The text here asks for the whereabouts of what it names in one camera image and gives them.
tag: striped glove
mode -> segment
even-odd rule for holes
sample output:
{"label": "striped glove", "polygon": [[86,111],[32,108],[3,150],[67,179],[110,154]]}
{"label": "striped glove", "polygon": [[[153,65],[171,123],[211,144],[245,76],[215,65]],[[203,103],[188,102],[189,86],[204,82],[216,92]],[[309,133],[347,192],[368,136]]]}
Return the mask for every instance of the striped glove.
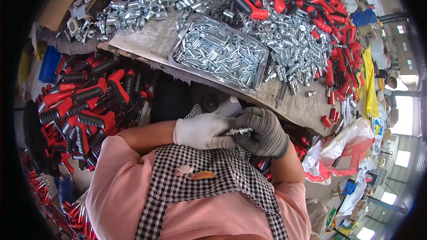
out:
{"label": "striped glove", "polygon": [[244,150],[257,156],[281,159],[289,147],[289,135],[284,132],[273,112],[258,107],[246,108],[243,115],[231,122],[234,129],[251,127],[252,137],[235,135],[234,141]]}

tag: person's left hand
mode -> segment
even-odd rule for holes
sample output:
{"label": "person's left hand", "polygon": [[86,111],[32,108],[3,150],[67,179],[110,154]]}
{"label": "person's left hand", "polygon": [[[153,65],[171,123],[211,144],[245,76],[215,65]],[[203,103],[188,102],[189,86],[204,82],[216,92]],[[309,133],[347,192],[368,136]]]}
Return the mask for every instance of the person's left hand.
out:
{"label": "person's left hand", "polygon": [[229,130],[234,118],[213,113],[197,115],[190,119],[178,119],[173,131],[173,142],[197,149],[234,148],[232,136],[218,136]]}

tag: workbench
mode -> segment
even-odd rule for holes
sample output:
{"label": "workbench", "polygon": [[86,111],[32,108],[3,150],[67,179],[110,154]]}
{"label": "workbench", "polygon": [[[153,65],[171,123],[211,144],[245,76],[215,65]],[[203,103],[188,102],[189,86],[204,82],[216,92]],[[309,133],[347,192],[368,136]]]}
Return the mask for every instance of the workbench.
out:
{"label": "workbench", "polygon": [[[160,69],[182,81],[188,83],[194,81],[217,88],[256,106],[270,109],[279,118],[289,120],[302,127],[311,128],[323,136],[330,134],[333,126],[325,128],[320,122],[320,118],[323,115],[329,116],[333,106],[328,105],[326,86],[321,85],[319,81],[312,82],[309,87],[299,84],[300,93],[294,96],[287,89],[283,103],[276,108],[276,98],[280,93],[280,80],[278,78],[267,83],[261,82],[261,87],[257,93],[248,94],[205,75],[172,66],[168,62],[168,52],[177,38],[176,15],[177,13],[168,13],[165,20],[158,22],[152,20],[146,24],[145,30],[131,34],[117,32],[109,42],[99,43],[98,48],[148,63],[152,68]],[[306,91],[315,91],[316,94],[307,98],[305,97]],[[337,111],[341,111],[338,100],[336,100],[334,107]]]}

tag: glove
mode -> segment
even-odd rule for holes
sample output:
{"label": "glove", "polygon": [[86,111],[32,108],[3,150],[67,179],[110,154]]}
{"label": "glove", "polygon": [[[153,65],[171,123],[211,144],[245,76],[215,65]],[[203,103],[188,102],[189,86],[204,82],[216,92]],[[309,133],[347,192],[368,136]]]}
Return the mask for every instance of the glove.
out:
{"label": "glove", "polygon": [[197,115],[190,119],[178,119],[173,130],[173,143],[196,149],[234,148],[236,143],[232,136],[218,136],[229,130],[230,121],[213,113]]}
{"label": "glove", "polygon": [[234,141],[257,156],[281,159],[289,147],[289,135],[284,132],[273,112],[258,107],[246,108],[243,115],[232,121],[232,128],[251,127],[254,137],[235,135]]}

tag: checkered apron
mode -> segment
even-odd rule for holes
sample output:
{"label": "checkered apron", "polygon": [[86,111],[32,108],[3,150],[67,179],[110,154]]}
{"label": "checkered apron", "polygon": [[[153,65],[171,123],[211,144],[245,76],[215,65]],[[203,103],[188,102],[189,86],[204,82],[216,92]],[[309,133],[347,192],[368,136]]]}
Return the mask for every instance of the checkered apron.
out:
{"label": "checkered apron", "polygon": [[[195,105],[185,118],[202,114]],[[273,190],[267,180],[248,163],[250,153],[237,146],[233,149],[197,150],[169,144],[156,150],[148,199],[142,212],[135,239],[159,239],[163,217],[169,202],[182,202],[228,192],[244,193],[264,211],[275,240],[287,240]],[[194,173],[208,170],[215,178],[191,180],[175,176],[182,165],[194,168]]]}

